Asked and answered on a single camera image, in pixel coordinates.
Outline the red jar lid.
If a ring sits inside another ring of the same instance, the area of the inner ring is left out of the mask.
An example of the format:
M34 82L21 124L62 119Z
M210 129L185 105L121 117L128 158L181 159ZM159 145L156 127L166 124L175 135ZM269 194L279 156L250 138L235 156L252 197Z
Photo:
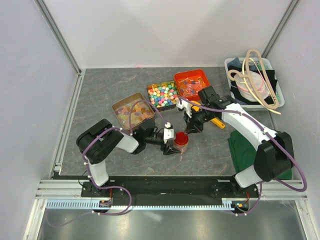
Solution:
M185 133L185 132L177 132L176 135L175 135L175 140L174 142L177 144L177 145L180 145L180 146L184 146L184 145L187 145L188 142L189 142L189 137L188 135Z

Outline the clear glass jar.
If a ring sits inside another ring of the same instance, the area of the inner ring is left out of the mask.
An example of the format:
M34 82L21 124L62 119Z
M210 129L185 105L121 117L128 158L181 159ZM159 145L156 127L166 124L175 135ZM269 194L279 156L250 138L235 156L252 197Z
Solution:
M179 151L179 156L180 156L180 160L181 160L187 151L188 144L180 145L180 144L177 144L176 142L174 142L174 147Z

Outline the yellow plastic scoop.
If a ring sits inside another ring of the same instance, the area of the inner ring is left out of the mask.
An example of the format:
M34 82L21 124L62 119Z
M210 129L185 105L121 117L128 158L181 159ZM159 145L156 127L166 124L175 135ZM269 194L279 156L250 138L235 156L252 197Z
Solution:
M198 107L198 105L200 105L199 102L192 100L191 101L193 103L193 105L191 106L191 110L195 113L200 112L202 109L200 107ZM213 124L215 124L217 127L219 127L220 129L224 129L225 128L225 124L219 120L217 117L212 118L210 120Z

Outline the brown tin of popsicle candies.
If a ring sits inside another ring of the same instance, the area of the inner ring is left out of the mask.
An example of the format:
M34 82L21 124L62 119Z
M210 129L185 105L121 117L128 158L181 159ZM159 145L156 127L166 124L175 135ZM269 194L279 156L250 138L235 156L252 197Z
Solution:
M124 130L129 131L130 127L134 129L144 120L155 117L152 107L148 103L138 102L141 100L145 98L137 92L112 105L112 110Z

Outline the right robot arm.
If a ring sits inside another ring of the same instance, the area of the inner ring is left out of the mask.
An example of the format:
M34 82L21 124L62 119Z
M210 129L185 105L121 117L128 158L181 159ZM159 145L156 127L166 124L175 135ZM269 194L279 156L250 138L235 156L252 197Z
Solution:
M247 187L274 180L293 167L293 144L289 134L264 126L231 96L219 96L212 86L200 90L198 96L199 110L194 109L197 104L186 98L180 97L177 102L178 109L184 112L186 133L200 133L204 123L218 118L236 129L255 150L253 164L236 173L229 184L233 196L240 197Z

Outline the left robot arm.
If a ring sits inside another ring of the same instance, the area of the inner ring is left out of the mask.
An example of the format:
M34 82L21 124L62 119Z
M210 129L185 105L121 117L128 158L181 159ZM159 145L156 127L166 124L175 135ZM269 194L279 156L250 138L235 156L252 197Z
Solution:
M173 126L167 122L163 132L157 129L154 120L146 119L132 133L127 134L113 126L107 119L102 119L83 132L76 139L76 145L87 167L92 191L99 197L109 193L106 158L116 148L137 155L145 150L147 144L151 144L159 145L165 156L180 154L181 151L174 146L176 135Z

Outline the tin of colourful star candies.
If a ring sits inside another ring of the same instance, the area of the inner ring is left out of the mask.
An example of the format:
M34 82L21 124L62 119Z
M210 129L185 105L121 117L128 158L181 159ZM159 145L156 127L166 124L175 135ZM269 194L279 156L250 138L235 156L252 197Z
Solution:
M170 111L176 107L180 94L173 80L152 83L146 89L149 101L159 112Z

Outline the orange box of candies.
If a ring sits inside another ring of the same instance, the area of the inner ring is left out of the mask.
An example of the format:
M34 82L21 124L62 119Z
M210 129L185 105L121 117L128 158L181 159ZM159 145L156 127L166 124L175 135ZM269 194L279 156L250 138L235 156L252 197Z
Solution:
M211 84L202 69L176 73L173 76L179 95L190 101L200 101L198 92Z

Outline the spilled popsicle candy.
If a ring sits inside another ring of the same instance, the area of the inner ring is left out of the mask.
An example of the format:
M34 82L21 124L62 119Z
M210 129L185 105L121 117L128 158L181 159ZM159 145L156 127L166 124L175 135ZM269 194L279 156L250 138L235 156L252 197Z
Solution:
M148 167L147 170L148 170L148 172L150 172L150 173L154 172L154 169L151 168L151 167Z

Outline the green cloth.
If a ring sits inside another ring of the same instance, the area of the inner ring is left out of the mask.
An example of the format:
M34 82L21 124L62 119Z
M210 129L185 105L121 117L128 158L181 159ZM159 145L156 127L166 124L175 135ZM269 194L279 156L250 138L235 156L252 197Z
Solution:
M237 130L230 134L228 146L236 173L242 172L254 164L256 150Z

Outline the white laundry basket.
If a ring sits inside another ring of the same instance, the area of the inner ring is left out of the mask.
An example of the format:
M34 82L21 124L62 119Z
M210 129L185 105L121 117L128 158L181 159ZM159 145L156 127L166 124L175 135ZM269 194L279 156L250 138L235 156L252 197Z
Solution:
M285 104L270 61L263 57L235 57L224 61L231 97L245 111L271 111Z

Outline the beige clothes hanger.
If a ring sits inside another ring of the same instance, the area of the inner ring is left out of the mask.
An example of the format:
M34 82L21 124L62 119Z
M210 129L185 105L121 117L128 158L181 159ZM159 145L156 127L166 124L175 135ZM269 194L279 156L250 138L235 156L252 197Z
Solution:
M281 114L277 111L280 103L272 88L261 53L258 50L248 50L242 61L241 71L231 69L228 71L227 76L231 81L235 82L242 97L258 102L263 108L274 114Z

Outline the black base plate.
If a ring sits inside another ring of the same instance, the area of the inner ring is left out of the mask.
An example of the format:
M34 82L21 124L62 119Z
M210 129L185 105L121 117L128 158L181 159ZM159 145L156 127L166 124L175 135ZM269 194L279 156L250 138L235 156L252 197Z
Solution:
M215 204L223 199L257 198L258 187L236 186L231 176L112 176L105 184L112 190L97 189L84 182L81 196L112 197L116 203Z

